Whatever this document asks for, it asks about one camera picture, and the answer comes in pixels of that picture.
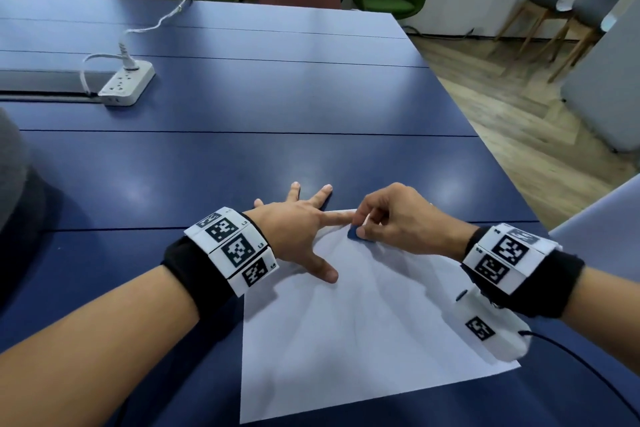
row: table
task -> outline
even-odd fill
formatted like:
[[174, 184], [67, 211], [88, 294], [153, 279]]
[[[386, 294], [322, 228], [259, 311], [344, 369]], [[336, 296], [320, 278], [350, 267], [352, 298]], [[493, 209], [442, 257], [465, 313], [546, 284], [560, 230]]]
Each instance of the table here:
[[[99, 51], [106, 34], [153, 23], [174, 6], [0, 0], [0, 26], [14, 36], [0, 41], [0, 67], [73, 67], [78, 51]], [[30, 37], [25, 27], [49, 37]], [[63, 27], [74, 36], [54, 40]], [[243, 34], [219, 44], [220, 30]], [[401, 180], [464, 220], [511, 221], [545, 234], [390, 16], [196, 2], [163, 31], [134, 43], [153, 55], [158, 75], [132, 108], [2, 103], [36, 168], [59, 191], [40, 254], [0, 316], [0, 350], [153, 268], [165, 246], [211, 209], [281, 199], [293, 180], [307, 194], [330, 181], [327, 209], [355, 206], [365, 192]], [[248, 40], [255, 47], [242, 47]], [[300, 45], [283, 57], [274, 41]], [[359, 61], [345, 47], [375, 59]], [[382, 48], [390, 48], [388, 57]], [[242, 313], [243, 302], [232, 300], [180, 342], [134, 391], [124, 425], [237, 425]], [[561, 341], [572, 334], [560, 323], [532, 325]], [[613, 361], [601, 351], [591, 356], [601, 367]], [[534, 340], [522, 364], [503, 375], [259, 424], [634, 425], [564, 352]], [[633, 386], [622, 371], [614, 377]]]

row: power strip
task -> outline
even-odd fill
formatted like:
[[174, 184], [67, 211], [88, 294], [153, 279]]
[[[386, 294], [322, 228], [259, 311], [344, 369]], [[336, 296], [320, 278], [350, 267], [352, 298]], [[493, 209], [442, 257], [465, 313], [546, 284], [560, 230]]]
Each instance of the power strip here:
[[120, 68], [102, 87], [98, 96], [104, 105], [130, 107], [156, 74], [149, 61], [136, 60], [137, 69]]

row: fingernail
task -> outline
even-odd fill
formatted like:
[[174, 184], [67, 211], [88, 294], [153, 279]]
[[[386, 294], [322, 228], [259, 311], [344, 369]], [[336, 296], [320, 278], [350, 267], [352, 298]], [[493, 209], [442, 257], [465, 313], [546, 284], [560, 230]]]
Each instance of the fingernail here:
[[326, 274], [324, 274], [324, 279], [330, 284], [335, 284], [338, 282], [338, 272], [335, 270], [329, 270]]

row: white power cord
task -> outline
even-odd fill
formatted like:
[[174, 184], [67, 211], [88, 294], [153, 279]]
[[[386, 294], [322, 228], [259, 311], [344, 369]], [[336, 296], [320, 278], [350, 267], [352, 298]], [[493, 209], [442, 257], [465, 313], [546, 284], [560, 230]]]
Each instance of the white power cord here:
[[86, 77], [84, 75], [84, 67], [86, 65], [86, 62], [89, 61], [89, 59], [95, 59], [95, 58], [112, 58], [112, 59], [121, 59], [122, 60], [122, 65], [124, 67], [124, 69], [128, 70], [128, 71], [135, 71], [139, 68], [138, 63], [135, 61], [135, 59], [133, 59], [130, 55], [129, 55], [129, 51], [127, 50], [127, 47], [124, 43], [124, 38], [127, 34], [132, 33], [132, 32], [136, 32], [136, 33], [143, 33], [143, 32], [148, 32], [154, 29], [158, 29], [158, 27], [160, 27], [162, 25], [162, 23], [173, 17], [174, 15], [180, 13], [181, 11], [185, 10], [185, 8], [187, 7], [188, 4], [191, 4], [193, 2], [193, 0], [182, 0], [178, 6], [176, 6], [176, 8], [174, 10], [172, 10], [171, 12], [169, 12], [167, 15], [163, 16], [160, 18], [160, 20], [158, 20], [158, 23], [153, 26], [153, 27], [145, 27], [144, 29], [126, 29], [123, 31], [122, 35], [120, 36], [120, 41], [118, 42], [118, 46], [120, 47], [120, 54], [104, 54], [104, 53], [98, 53], [98, 54], [89, 54], [89, 56], [85, 57], [82, 60], [82, 65], [80, 67], [80, 83], [82, 83], [82, 88], [84, 90], [84, 92], [87, 94], [87, 96], [92, 96], [95, 93], [92, 93], [92, 91], [89, 88], [89, 85], [86, 83]]

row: small blue piece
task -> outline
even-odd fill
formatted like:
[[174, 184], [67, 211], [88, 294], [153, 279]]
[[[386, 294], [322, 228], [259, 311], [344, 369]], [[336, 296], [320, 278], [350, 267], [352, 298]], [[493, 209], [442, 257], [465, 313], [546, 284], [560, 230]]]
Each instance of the small blue piece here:
[[351, 225], [351, 228], [349, 229], [348, 233], [347, 233], [347, 238], [354, 240], [354, 241], [365, 241], [365, 242], [369, 242], [369, 243], [373, 243], [373, 240], [365, 240], [364, 238], [360, 238], [359, 236], [356, 235], [356, 230], [359, 227], [357, 225]]

